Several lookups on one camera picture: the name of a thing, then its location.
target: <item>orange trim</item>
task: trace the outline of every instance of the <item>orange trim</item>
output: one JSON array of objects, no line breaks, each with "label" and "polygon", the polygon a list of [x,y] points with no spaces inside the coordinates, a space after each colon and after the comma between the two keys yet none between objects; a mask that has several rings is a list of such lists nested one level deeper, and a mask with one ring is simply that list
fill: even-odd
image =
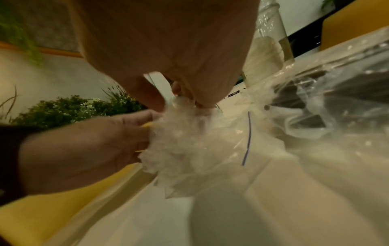
[{"label": "orange trim", "polygon": [[[0,48],[19,50],[18,47],[14,46],[14,45],[10,45],[8,43],[1,42],[1,41],[0,41]],[[65,50],[49,49],[49,48],[38,48],[38,50],[43,54],[83,58],[82,55],[80,53],[77,53],[77,52],[70,52],[70,51],[65,51]]]}]

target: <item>blue line on bag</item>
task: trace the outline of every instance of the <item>blue line on bag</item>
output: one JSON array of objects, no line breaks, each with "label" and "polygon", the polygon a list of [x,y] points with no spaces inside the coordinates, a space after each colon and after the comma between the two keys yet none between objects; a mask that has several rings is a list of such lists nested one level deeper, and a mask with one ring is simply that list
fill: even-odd
[{"label": "blue line on bag", "polygon": [[251,143],[251,118],[250,118],[250,112],[248,112],[248,143],[247,143],[247,151],[246,154],[244,155],[243,163],[242,166],[246,164],[246,159],[248,156],[248,151],[250,150],[250,143]]}]

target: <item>hand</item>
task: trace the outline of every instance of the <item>hand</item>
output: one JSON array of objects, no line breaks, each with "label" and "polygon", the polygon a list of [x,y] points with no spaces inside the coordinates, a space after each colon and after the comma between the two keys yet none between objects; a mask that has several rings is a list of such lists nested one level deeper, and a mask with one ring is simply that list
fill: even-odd
[{"label": "hand", "polygon": [[214,107],[242,72],[259,0],[68,0],[81,52],[131,96],[162,111],[143,74],[158,71],[184,96]]},{"label": "hand", "polygon": [[139,162],[149,144],[153,111],[93,118],[27,138],[19,151],[19,176],[28,194],[93,184]]}]

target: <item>sleeve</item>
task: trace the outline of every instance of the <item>sleeve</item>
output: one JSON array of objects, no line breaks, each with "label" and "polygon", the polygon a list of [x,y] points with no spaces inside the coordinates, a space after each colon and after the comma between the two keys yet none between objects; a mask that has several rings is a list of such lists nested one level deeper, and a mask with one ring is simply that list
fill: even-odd
[{"label": "sleeve", "polygon": [[37,128],[0,126],[0,206],[26,196],[19,182],[18,152],[23,140]]}]

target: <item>black sleeve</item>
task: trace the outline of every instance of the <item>black sleeve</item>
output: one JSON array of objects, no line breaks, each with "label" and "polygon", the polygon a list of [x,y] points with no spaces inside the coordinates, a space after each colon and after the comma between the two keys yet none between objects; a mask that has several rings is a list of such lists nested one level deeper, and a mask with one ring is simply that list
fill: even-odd
[{"label": "black sleeve", "polygon": [[19,182],[18,152],[23,140],[37,128],[0,126],[0,206],[24,197]]}]

